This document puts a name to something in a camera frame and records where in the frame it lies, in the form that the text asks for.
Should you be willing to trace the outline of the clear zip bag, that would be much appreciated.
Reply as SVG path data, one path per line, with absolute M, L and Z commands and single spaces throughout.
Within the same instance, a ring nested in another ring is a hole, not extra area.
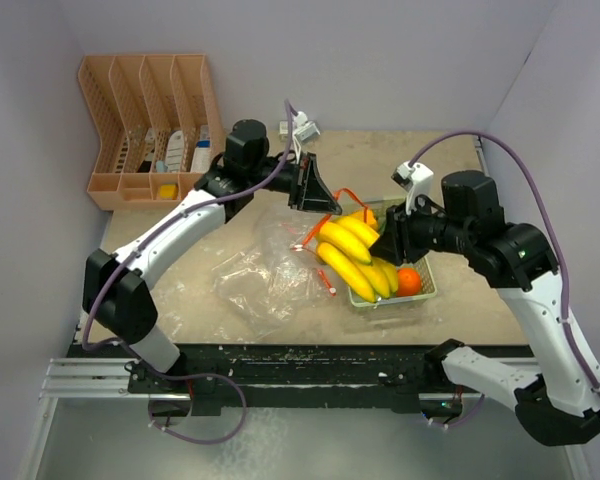
M 274 205 L 257 220 L 256 238 L 275 254 L 296 254 L 306 260 L 315 256 L 318 233 L 326 222 L 358 210 L 369 216 L 369 211 L 378 209 L 385 199 L 383 195 L 358 195 L 346 187 L 333 191 L 333 195 L 342 207 L 341 215 L 300 212 L 285 205 Z
M 215 293 L 254 325 L 281 326 L 331 292 L 307 255 L 254 244 L 212 270 Z

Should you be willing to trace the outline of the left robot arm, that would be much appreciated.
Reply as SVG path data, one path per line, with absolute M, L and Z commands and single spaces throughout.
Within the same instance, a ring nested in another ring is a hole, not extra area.
M 162 391 L 181 388 L 185 356 L 158 326 L 151 291 L 173 263 L 234 218 L 260 189 L 287 195 L 294 210 L 342 211 L 320 177 L 314 154 L 286 148 L 272 156 L 265 125 L 241 120 L 227 135 L 223 152 L 172 211 L 115 252 L 97 249 L 87 258 L 83 332 L 99 323 L 152 368 L 151 381 Z

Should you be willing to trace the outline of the yellow banana bunch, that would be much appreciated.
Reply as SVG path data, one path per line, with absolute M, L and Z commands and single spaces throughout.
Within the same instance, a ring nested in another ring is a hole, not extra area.
M 326 221 L 318 228 L 316 239 L 318 258 L 363 301 L 374 304 L 397 292 L 395 268 L 371 254 L 379 232 L 370 210 Z

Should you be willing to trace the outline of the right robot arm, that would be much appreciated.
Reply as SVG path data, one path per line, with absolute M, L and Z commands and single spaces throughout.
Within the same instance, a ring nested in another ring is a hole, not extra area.
M 539 366 L 536 373 L 514 368 L 450 339 L 426 353 L 426 383 L 496 400 L 545 446 L 583 445 L 600 434 L 600 365 L 575 318 L 561 316 L 563 281 L 544 233 L 506 222 L 496 183 L 480 171 L 445 176 L 442 205 L 427 195 L 428 167 L 401 166 L 392 178 L 407 196 L 387 209 L 372 254 L 394 265 L 431 251 L 463 256 L 511 310 Z

